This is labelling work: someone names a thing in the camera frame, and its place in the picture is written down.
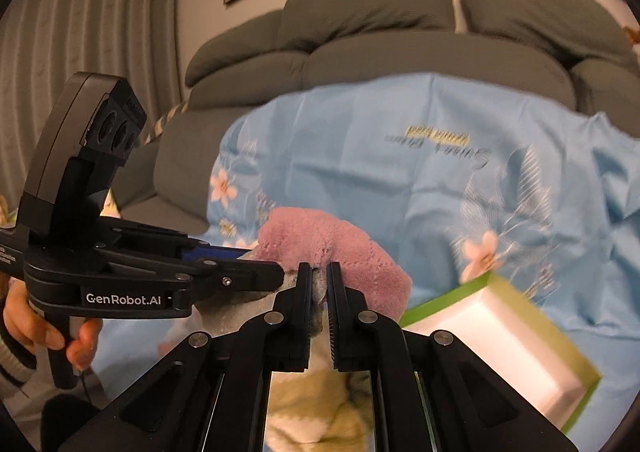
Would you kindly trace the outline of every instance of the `pink towel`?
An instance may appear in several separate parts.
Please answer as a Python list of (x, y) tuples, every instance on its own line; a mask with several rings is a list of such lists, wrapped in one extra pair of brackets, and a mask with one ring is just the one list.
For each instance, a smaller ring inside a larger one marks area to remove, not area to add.
[(273, 209), (258, 233), (255, 259), (275, 261), (285, 271), (308, 262), (324, 271), (340, 262), (345, 286), (359, 289), (369, 309), (399, 320), (409, 301), (411, 278), (356, 226), (320, 210)]

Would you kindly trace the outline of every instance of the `sleeve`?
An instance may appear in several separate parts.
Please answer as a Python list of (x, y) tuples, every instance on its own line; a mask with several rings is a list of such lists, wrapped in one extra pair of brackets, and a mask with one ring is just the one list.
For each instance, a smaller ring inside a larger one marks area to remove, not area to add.
[[(4, 299), (0, 301), (0, 313), (3, 311)], [(35, 369), (35, 356), (9, 334), (0, 316), (0, 400), (19, 390)]]

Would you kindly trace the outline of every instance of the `yellow cloth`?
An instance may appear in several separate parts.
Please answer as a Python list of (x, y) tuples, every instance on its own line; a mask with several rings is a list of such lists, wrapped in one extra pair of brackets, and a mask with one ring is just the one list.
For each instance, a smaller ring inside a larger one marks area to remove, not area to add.
[(373, 426), (368, 374), (333, 369), (326, 314), (309, 369), (274, 372), (265, 442), (273, 452), (367, 452)]
[(102, 208), (100, 215), (107, 217), (120, 217), (120, 211), (118, 210), (118, 206), (113, 198), (111, 190), (107, 193), (107, 199), (104, 201), (104, 207)]
[(4, 196), (0, 195), (0, 228), (5, 226), (13, 226), (15, 223), (16, 212), (9, 212), (9, 205)]

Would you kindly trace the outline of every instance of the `green-edged box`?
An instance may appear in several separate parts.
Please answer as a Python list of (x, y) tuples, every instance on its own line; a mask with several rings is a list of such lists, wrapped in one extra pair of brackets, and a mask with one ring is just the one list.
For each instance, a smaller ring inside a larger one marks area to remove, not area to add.
[(494, 273), (411, 308), (400, 325), (455, 334), (566, 434), (602, 375), (545, 314)]

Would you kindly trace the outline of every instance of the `gray cloth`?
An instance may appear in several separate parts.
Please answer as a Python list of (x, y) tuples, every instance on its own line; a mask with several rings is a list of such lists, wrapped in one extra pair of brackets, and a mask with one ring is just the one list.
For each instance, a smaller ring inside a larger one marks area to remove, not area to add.
[(111, 192), (120, 210), (156, 195), (154, 169), (159, 148), (159, 138), (135, 148), (127, 164), (116, 172)]
[(205, 42), (189, 62), (185, 83), (196, 85), (205, 76), (276, 49), (276, 36), (282, 10), (274, 10)]
[(569, 75), (545, 53), (507, 40), (447, 31), (385, 31), (336, 40), (309, 56), (303, 86), (311, 89), (414, 72), (498, 84), (552, 98), (575, 110)]
[(452, 0), (288, 0), (277, 45), (312, 52), (325, 42), (367, 31), (455, 27)]
[(302, 88), (308, 55), (281, 51), (259, 55), (204, 77), (191, 90), (189, 110), (263, 105)]
[(640, 138), (640, 77), (604, 60), (585, 60), (571, 70), (578, 111), (606, 112), (609, 121)]
[(166, 124), (156, 159), (156, 192), (206, 219), (209, 178), (226, 130), (251, 107), (187, 110)]
[(541, 49), (572, 67), (602, 58), (639, 73), (620, 25), (595, 0), (460, 0), (469, 31)]
[(126, 207), (120, 214), (127, 221), (161, 226), (191, 236), (199, 236), (209, 229), (209, 223), (204, 218), (185, 212), (158, 196)]

